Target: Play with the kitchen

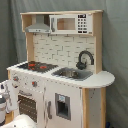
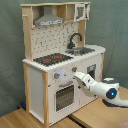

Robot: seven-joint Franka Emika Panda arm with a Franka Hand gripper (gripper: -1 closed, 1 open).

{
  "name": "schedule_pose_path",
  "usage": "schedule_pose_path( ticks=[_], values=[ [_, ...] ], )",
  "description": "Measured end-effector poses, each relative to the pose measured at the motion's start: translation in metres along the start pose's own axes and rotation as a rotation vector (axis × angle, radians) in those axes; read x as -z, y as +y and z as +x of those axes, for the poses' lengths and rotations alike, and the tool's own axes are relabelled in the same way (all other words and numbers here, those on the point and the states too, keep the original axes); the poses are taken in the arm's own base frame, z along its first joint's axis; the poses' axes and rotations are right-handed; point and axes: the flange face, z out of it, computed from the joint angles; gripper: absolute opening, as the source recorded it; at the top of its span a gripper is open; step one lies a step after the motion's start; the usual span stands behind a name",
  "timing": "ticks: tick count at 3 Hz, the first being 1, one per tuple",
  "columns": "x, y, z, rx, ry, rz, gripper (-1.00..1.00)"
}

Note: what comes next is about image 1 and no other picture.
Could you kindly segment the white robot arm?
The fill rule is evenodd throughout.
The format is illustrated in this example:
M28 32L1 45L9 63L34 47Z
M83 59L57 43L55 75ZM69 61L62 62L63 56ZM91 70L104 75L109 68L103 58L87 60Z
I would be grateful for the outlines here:
M18 108L14 87L10 80L0 83L0 128L37 128L36 123L25 114L16 116L10 123L5 123L6 114Z

